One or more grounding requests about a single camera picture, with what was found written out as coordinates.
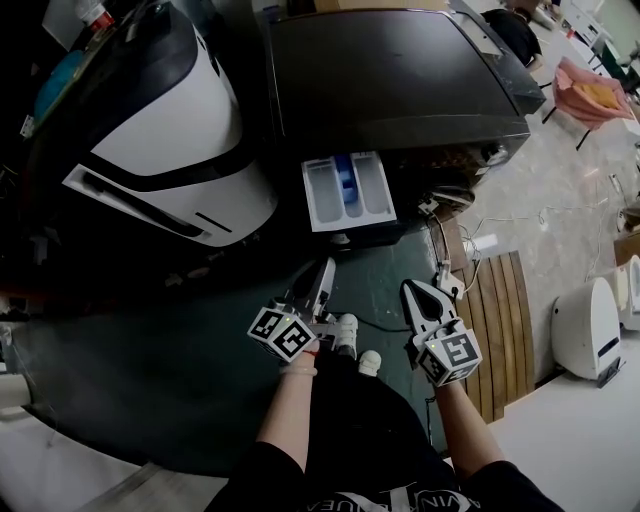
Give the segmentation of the teal fluffy duster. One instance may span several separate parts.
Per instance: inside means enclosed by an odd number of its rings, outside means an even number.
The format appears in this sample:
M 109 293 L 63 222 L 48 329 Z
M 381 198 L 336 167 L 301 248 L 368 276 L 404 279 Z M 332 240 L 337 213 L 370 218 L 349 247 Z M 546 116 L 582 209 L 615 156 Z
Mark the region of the teal fluffy duster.
M 49 78 L 38 91 L 34 101 L 34 120 L 39 122 L 53 105 L 67 83 L 73 78 L 75 70 L 83 60 L 83 52 L 75 50 L 68 53 L 53 69 Z

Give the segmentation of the white rounded floor appliance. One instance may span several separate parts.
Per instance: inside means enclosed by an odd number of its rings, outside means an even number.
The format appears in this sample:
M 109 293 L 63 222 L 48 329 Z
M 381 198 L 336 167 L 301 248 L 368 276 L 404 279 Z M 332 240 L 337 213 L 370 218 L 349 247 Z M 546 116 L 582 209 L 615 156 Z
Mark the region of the white rounded floor appliance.
M 619 363 L 618 309 L 606 279 L 595 278 L 555 300 L 551 343 L 555 362 L 582 379 L 602 380 Z

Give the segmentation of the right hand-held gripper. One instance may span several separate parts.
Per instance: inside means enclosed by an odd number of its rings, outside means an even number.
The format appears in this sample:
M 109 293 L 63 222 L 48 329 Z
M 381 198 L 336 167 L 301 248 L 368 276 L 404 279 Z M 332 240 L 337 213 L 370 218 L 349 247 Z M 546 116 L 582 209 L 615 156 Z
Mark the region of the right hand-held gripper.
M 448 295 L 430 284 L 408 279 L 401 284 L 401 303 L 405 322 L 415 335 L 412 344 L 417 354 L 412 363 L 434 386 L 463 380 L 477 369 L 482 354 L 475 333 L 461 319 L 453 319 L 455 311 Z M 427 331 L 428 323 L 444 321 L 449 322 Z

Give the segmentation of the round black washer door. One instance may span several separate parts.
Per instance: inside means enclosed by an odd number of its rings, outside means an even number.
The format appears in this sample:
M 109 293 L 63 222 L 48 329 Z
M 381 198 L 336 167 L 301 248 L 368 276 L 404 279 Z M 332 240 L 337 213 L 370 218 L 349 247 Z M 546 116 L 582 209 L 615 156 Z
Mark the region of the round black washer door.
M 464 176 L 454 175 L 451 179 L 431 180 L 426 188 L 436 201 L 452 207 L 469 207 L 475 202 L 473 187 Z

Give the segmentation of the orange cushion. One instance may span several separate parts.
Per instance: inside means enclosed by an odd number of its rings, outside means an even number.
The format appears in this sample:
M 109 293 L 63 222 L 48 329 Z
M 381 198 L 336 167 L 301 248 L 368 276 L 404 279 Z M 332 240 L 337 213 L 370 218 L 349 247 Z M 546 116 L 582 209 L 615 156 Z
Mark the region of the orange cushion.
M 581 96 L 603 108 L 618 109 L 620 107 L 617 96 L 620 83 L 617 80 L 608 84 L 574 82 L 572 88 Z

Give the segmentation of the white and black appliance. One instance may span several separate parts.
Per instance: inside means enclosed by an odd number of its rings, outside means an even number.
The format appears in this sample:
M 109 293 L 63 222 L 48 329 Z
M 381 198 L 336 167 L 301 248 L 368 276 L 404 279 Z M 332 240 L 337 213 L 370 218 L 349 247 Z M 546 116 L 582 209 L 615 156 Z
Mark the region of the white and black appliance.
M 95 36 L 31 140 L 32 208 L 68 188 L 217 248 L 252 235 L 277 208 L 219 59 L 166 0 L 141 0 Z

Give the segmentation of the slatted wooden platform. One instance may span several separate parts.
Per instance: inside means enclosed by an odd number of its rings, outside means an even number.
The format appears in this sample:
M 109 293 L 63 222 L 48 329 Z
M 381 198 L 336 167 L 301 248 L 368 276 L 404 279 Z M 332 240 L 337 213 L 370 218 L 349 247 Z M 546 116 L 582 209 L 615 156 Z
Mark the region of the slatted wooden platform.
M 463 387 L 485 422 L 535 389 L 528 293 L 517 251 L 472 261 L 453 275 L 468 288 L 456 310 L 476 336 L 483 357 Z

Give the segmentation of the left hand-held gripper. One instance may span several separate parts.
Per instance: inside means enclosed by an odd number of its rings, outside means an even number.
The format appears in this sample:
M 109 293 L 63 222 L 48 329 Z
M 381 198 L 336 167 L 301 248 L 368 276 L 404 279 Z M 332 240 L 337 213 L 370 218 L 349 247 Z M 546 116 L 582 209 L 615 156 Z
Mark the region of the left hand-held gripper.
M 247 335 L 265 351 L 290 363 L 314 341 L 333 342 L 337 316 L 326 310 L 336 272 L 332 257 L 315 261 L 298 276 L 287 297 L 262 307 Z

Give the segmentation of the person's right forearm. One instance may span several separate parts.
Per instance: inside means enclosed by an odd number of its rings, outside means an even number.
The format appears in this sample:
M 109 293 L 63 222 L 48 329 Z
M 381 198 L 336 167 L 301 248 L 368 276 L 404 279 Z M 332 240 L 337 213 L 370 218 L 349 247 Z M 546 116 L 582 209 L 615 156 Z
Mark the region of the person's right forearm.
M 435 398 L 454 470 L 462 480 L 505 457 L 462 385 L 436 387 Z

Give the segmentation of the black washing machine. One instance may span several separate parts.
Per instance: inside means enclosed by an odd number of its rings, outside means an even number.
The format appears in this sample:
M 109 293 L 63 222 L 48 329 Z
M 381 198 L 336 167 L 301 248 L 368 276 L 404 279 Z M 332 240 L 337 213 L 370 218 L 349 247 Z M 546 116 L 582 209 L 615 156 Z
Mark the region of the black washing machine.
M 376 151 L 409 210 L 431 180 L 466 177 L 475 194 L 529 138 L 536 81 L 461 0 L 452 13 L 363 9 L 264 22 L 273 141 L 291 163 Z M 489 167 L 481 148 L 502 143 Z

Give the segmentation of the person's left forearm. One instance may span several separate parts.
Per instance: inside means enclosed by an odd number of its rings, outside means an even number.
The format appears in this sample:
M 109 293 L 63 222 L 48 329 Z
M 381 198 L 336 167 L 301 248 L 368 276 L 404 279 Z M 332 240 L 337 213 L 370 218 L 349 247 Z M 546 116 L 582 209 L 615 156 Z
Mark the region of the person's left forearm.
M 280 369 L 280 380 L 257 441 L 275 446 L 305 471 L 310 429 L 311 394 L 316 356 L 314 341 L 291 363 Z

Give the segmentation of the white toilet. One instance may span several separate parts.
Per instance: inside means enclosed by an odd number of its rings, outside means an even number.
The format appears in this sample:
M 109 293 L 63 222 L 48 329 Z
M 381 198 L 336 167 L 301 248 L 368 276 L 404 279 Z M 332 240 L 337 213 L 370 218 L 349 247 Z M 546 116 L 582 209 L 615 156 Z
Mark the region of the white toilet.
M 617 295 L 620 322 L 627 330 L 640 331 L 640 257 L 617 269 Z

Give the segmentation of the red label water bottle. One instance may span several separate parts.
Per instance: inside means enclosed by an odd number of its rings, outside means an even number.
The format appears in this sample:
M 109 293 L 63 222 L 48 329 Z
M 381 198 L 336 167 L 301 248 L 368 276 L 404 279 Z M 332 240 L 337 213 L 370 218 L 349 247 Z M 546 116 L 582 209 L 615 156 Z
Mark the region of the red label water bottle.
M 102 0 L 74 0 L 74 10 L 77 17 L 94 32 L 115 23 Z

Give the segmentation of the black printed T-shirt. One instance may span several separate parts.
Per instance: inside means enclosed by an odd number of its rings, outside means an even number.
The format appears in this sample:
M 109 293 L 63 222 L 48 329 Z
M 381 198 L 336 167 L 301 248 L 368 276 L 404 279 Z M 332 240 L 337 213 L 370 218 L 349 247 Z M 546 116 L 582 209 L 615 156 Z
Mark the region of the black printed T-shirt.
M 493 462 L 458 483 L 438 456 L 404 485 L 308 479 L 279 448 L 259 442 L 205 512 L 565 512 L 510 462 Z

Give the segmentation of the white detergent drawer black front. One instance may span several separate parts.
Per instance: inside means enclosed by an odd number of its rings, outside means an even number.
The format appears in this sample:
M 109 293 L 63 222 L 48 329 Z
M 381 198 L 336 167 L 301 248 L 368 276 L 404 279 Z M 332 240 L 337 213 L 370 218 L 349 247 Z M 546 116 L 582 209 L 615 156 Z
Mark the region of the white detergent drawer black front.
M 423 217 L 392 198 L 376 151 L 301 164 L 311 230 L 340 250 L 393 245 Z

